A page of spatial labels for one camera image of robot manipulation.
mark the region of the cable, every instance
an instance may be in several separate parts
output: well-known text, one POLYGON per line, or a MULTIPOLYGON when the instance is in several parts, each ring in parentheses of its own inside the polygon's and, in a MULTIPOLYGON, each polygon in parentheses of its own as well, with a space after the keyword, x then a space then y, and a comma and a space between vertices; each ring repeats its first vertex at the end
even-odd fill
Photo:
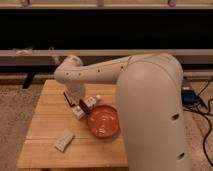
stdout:
POLYGON ((184 106, 184 107, 187 108, 187 110, 184 109, 184 111, 189 111, 189 112, 193 112, 193 113, 199 114, 200 116, 202 116, 203 118, 205 118, 206 121, 208 122, 209 128, 208 128, 208 131, 207 131, 207 133, 205 134, 205 136, 203 138, 202 147, 203 147, 203 152, 204 152, 204 155, 205 155, 206 159, 208 160, 208 162, 211 165, 211 167, 213 167, 213 162, 211 161, 211 159, 210 159, 210 157, 209 157, 209 155, 207 153, 207 150, 206 150, 206 142, 208 140, 209 135, 212 132, 212 123, 211 123, 210 119, 207 117, 206 114, 200 113, 198 110, 191 109, 191 108, 186 107, 186 106, 184 106))
MULTIPOLYGON (((198 93, 197 96, 200 96, 206 90, 206 88, 209 86, 209 84, 211 83, 212 80, 213 80, 213 77, 211 77, 211 79, 207 82, 207 84, 200 90, 200 92, 198 93)), ((207 161, 209 162, 209 164, 213 168, 213 162, 211 161, 211 159, 210 159, 210 157, 208 155, 208 152, 206 150, 206 142, 208 140, 209 135, 212 132, 212 123, 211 123, 210 119, 208 118, 208 116, 213 116, 213 114, 210 113, 211 112, 211 102, 212 101, 213 101, 213 98, 208 100, 208 106, 207 106, 207 111, 206 112, 203 112, 203 111, 200 110, 200 108, 199 108, 199 105, 201 105, 200 102, 195 104, 195 105, 190 105, 190 106, 184 105, 184 107, 186 109, 183 109, 183 110, 196 113, 196 114, 202 116, 208 122, 209 128, 208 128, 208 131, 207 131, 207 133, 205 134, 205 136, 203 138, 202 148, 203 148, 203 152, 204 152, 204 155, 205 155, 207 161)))
POLYGON ((207 84, 200 90, 200 92, 197 94, 198 96, 200 96, 205 91, 205 89, 209 86, 212 80, 213 80, 213 77, 211 77, 209 81, 207 82, 207 84))

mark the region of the small white object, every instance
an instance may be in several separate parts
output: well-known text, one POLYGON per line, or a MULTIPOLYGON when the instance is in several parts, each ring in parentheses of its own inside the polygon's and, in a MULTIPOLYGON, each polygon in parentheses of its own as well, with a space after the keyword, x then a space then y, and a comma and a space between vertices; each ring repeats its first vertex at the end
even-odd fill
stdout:
POLYGON ((86 113, 80 108, 80 106, 74 106, 74 107, 72 107, 72 111, 73 111, 74 115, 77 117, 78 120, 80 120, 81 118, 83 118, 83 116, 86 114, 86 113))
MULTIPOLYGON (((101 101, 101 95, 97 94, 95 97, 89 97, 84 100, 85 104, 89 107, 89 109, 93 109, 97 104, 101 101)), ((78 120, 83 118, 86 113, 80 108, 80 106, 72 107, 72 111, 78 120)))
POLYGON ((101 100, 101 95, 98 94, 95 97, 89 97, 86 100, 84 100, 84 102, 86 103, 86 105, 92 109, 95 106, 97 106, 97 104, 99 103, 99 101, 101 100))
POLYGON ((74 137, 75 135, 72 132, 65 130, 56 140, 54 147, 63 153, 74 137))

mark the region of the small red object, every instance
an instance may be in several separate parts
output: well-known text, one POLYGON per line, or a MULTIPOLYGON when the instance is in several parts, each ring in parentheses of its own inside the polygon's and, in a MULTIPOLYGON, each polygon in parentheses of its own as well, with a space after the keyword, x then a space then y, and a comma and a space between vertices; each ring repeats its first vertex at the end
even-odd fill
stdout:
POLYGON ((117 110, 108 105, 92 109, 87 123, 90 131, 99 138, 112 137, 120 130, 117 110))

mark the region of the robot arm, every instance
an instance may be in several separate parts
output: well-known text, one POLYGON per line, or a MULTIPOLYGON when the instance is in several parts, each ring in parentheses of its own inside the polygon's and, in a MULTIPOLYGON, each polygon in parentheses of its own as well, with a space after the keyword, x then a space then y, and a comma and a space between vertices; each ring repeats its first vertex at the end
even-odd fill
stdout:
POLYGON ((181 104, 183 72, 169 54, 82 66, 69 56, 55 79, 81 98, 84 83, 117 84, 116 103, 130 171, 189 171, 181 104))

